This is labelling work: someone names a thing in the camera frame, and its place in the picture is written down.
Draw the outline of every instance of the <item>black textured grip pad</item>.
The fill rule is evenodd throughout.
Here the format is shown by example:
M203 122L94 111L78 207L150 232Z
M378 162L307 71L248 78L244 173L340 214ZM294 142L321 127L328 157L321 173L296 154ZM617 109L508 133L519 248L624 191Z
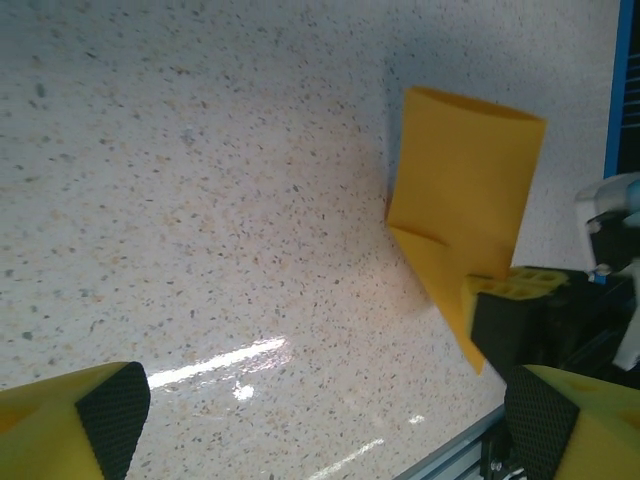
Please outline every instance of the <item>black textured grip pad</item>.
M524 366L513 369L504 398L514 447L529 480L552 480L580 409Z
M132 362L76 402L105 480L123 480L149 412L144 368Z

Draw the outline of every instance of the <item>terrazzo surface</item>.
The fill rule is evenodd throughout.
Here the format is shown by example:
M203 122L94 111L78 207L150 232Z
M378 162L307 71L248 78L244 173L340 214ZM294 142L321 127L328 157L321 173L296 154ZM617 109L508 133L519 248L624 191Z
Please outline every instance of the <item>terrazzo surface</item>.
M0 2L0 387L138 360L130 479L390 479L501 403L385 228L402 89L549 119L580 266L617 2Z

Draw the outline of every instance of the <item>white speckled surface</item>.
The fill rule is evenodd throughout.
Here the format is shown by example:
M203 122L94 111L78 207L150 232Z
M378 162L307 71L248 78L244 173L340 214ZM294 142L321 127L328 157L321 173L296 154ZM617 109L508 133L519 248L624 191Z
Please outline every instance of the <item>white speckled surface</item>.
M547 117L517 260L578 266L617 2L93 3L0 3L0 386L141 361L131 479L389 479L500 403L383 222L401 91Z

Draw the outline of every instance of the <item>blue metal frame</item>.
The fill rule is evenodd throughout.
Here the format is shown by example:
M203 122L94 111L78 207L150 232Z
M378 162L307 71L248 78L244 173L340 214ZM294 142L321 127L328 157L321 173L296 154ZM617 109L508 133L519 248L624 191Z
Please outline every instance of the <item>blue metal frame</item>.
M620 128L624 106L624 89L627 77L629 43L631 42L631 21L635 0L621 0L618 15L618 39L613 64L611 82L611 106L609 107L609 130L604 161L604 178L618 173L618 152L620 148Z

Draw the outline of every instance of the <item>speckled countertop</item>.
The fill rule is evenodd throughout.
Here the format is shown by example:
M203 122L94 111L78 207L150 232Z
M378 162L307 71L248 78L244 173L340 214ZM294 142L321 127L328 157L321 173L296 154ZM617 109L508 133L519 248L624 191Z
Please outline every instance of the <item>speckled countertop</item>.
M389 479L500 403L384 225L402 88L549 119L517 261L576 266L617 2L92 3L0 3L1 387L141 361L131 479Z

